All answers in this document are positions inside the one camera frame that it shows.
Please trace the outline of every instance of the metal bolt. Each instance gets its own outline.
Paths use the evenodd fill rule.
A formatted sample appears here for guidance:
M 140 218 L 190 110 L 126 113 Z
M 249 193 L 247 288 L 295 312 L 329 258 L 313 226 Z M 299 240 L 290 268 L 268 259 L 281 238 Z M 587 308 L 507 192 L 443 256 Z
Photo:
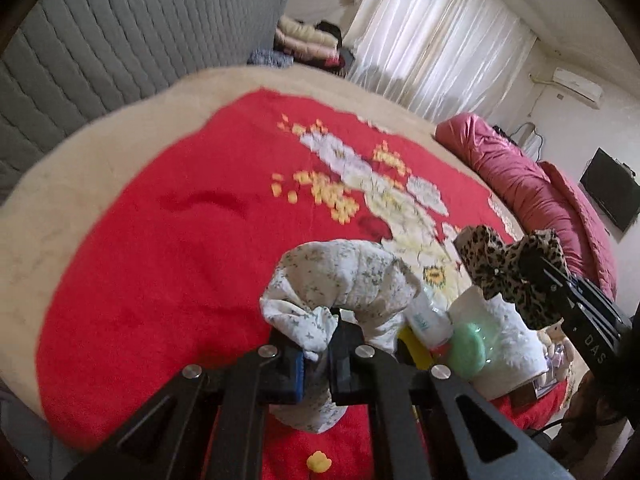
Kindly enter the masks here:
M 187 379 L 196 379 L 202 375 L 202 367 L 200 365 L 186 365 L 182 369 L 182 376 Z
M 372 358 L 375 353 L 376 351 L 373 346 L 360 345 L 356 348 L 356 355 L 358 357 L 362 357 L 363 359 Z
M 445 365 L 435 365 L 431 367 L 431 375 L 440 380 L 449 379 L 451 377 L 451 370 Z
M 276 357 L 278 355 L 278 348 L 274 345 L 262 345 L 258 348 L 258 355 L 268 359 L 269 357 Z

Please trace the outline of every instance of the leopard print scrunchie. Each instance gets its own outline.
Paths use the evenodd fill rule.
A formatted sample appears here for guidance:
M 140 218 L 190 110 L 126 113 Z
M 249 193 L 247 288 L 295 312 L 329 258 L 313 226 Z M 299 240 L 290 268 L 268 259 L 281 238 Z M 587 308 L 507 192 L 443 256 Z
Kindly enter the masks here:
M 553 230 L 533 231 L 519 242 L 507 245 L 490 227 L 466 227 L 454 245 L 471 281 L 482 289 L 486 300 L 501 293 L 505 301 L 515 304 L 522 320 L 532 330 L 560 321 L 561 316 L 546 302 L 546 294 L 524 280 L 518 267 L 522 251 L 534 249 L 568 274 L 562 246 Z

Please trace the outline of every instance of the ceiling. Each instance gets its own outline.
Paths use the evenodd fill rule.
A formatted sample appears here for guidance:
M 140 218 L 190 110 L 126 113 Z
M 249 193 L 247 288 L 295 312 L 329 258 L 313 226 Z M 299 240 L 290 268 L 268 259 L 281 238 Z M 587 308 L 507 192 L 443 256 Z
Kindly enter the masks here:
M 502 0 L 546 54 L 579 65 L 640 99 L 640 64 L 597 0 Z

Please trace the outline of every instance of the white bottle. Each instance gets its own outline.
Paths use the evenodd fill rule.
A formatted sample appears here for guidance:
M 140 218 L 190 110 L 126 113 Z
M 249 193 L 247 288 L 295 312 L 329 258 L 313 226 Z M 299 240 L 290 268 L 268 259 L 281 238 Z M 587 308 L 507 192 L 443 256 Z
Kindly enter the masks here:
M 429 350 L 437 350 L 453 335 L 453 324 L 446 306 L 447 301 L 442 293 L 425 285 L 404 310 L 415 336 Z

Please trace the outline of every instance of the blue patterned cloth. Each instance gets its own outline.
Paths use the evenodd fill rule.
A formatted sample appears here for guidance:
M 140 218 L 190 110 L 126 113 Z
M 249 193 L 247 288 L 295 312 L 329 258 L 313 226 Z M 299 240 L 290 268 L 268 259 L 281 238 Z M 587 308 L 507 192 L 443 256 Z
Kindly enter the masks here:
M 272 68 L 288 68 L 293 65 L 293 56 L 268 48 L 256 48 L 247 60 L 247 65 L 263 65 Z

